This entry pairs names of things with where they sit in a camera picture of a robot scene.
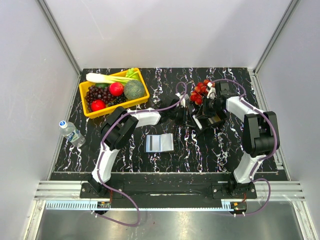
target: yellow tray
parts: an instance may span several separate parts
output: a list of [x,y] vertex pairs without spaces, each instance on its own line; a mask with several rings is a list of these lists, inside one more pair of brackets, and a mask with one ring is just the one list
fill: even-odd
[[[144,90],[145,90],[144,96],[140,97],[140,98],[137,98],[137,99],[134,99],[134,100],[126,101],[126,102],[123,102],[123,103],[120,103],[120,104],[117,104],[117,105],[114,105],[114,106],[109,106],[109,107],[106,107],[106,108],[101,109],[99,111],[89,112],[88,106],[87,106],[87,101],[85,100],[85,96],[86,96],[87,92],[89,91],[89,87],[95,85],[95,83],[90,82],[90,81],[84,81],[84,82],[80,83],[79,84],[79,90],[80,90],[80,95],[81,95],[81,101],[82,101],[82,107],[83,107],[84,115],[86,117],[94,119],[94,118],[97,118],[97,117],[100,117],[100,116],[103,116],[103,115],[106,115],[106,114],[110,114],[117,107],[120,107],[120,106],[126,109],[126,108],[130,108],[132,106],[135,106],[135,105],[146,103],[148,101],[148,98],[150,98],[150,94],[148,92],[147,86],[145,84],[145,81],[144,81],[144,79],[143,79],[143,77],[141,75],[141,72],[140,72],[139,68],[135,68],[134,71],[135,72],[138,71],[139,80],[142,82],[142,84],[144,86]],[[111,74],[111,76],[125,77],[127,72],[128,72],[128,70],[127,71],[121,71],[121,72],[117,72],[115,74]]]

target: melon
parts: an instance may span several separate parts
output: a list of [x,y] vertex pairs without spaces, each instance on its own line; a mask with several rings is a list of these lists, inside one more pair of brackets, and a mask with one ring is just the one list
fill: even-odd
[[145,87],[139,80],[130,80],[124,86],[123,92],[129,100],[139,99],[145,95]]

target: gray floor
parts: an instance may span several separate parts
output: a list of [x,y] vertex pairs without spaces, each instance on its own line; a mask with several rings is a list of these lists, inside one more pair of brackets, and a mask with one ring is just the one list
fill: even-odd
[[[249,210],[259,207],[249,203]],[[270,202],[262,212],[248,217],[223,212],[141,213],[139,227],[125,227],[90,212],[45,210],[38,240],[300,240],[303,239],[292,205]],[[134,223],[134,211],[109,211],[107,216]]]

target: bottle cap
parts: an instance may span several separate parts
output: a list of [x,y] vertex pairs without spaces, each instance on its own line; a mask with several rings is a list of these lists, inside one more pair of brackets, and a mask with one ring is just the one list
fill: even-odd
[[61,121],[59,122],[59,126],[60,128],[65,129],[68,126],[68,124],[66,123],[66,121]]

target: red fruit cluster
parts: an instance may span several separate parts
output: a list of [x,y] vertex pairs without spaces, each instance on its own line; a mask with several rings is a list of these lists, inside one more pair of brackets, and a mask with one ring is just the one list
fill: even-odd
[[209,92],[207,88],[208,83],[210,83],[208,79],[204,80],[203,83],[199,82],[194,88],[194,91],[191,92],[190,100],[197,105],[201,105],[203,97],[207,96]]

